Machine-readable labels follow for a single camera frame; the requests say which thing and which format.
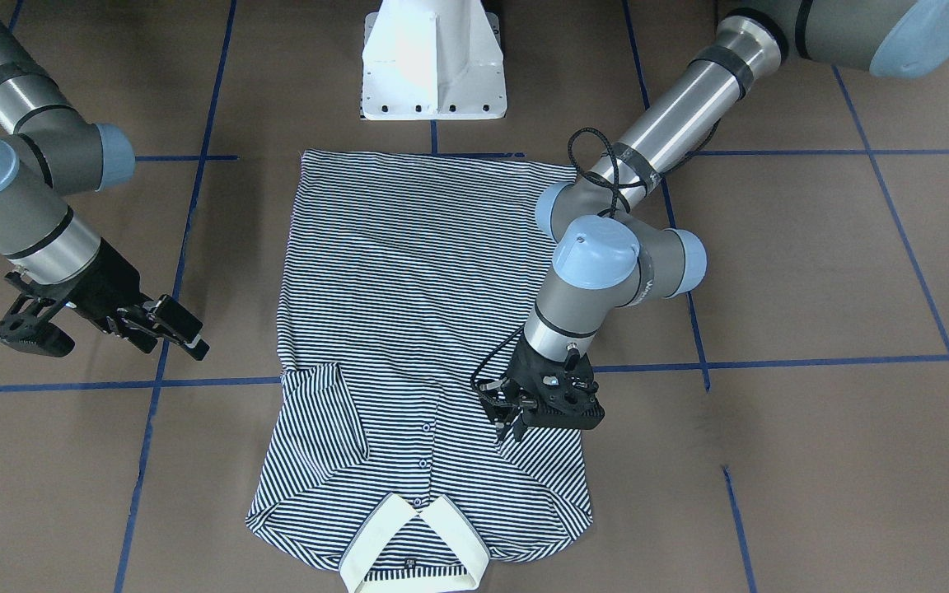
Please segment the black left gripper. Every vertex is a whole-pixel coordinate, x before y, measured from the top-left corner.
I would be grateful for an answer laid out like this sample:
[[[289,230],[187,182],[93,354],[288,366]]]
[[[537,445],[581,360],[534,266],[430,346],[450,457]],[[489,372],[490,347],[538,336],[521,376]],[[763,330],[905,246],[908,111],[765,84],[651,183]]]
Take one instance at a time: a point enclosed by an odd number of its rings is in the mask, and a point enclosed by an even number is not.
[[[505,377],[508,385],[483,386],[483,409],[496,428],[497,444],[512,433],[521,442],[527,421],[596,421],[599,402],[594,369],[587,354],[557,362],[526,340],[517,342]]]

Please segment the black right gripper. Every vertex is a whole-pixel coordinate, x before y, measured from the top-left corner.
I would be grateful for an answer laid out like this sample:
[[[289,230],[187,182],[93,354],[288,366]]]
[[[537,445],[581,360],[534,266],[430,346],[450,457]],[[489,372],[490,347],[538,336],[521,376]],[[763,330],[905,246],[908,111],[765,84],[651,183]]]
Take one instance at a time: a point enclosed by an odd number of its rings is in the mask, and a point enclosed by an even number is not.
[[[146,354],[163,338],[195,361],[207,356],[203,322],[170,294],[155,301],[144,294],[139,272],[109,241],[101,242],[94,259],[75,278],[78,284],[69,303],[103,334],[117,335]]]

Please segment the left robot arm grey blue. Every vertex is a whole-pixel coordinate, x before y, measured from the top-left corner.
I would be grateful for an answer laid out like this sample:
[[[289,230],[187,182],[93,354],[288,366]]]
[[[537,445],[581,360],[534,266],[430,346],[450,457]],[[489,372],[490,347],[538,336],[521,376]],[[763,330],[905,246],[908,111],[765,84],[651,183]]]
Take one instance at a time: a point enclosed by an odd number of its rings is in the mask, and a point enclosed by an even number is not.
[[[746,1],[715,40],[591,169],[550,185],[535,208],[556,244],[506,371],[470,378],[498,442],[528,428],[592,429],[604,417],[587,356],[614,308],[671,299],[707,272],[700,239],[656,229],[632,209],[685,164],[726,112],[788,57],[915,78],[949,58],[949,1]]]

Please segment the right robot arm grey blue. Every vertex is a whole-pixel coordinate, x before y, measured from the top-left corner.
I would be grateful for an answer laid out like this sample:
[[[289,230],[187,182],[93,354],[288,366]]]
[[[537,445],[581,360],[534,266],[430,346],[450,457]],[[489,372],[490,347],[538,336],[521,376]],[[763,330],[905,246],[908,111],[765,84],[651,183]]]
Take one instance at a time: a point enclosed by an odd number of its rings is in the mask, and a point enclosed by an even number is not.
[[[14,266],[6,279],[19,292],[0,319],[0,343],[67,356],[74,341],[53,317],[72,308],[144,353],[169,341],[206,357],[200,320],[168,294],[144,294],[138,270],[67,202],[132,179],[127,135],[86,121],[2,22],[0,124],[0,255]]]

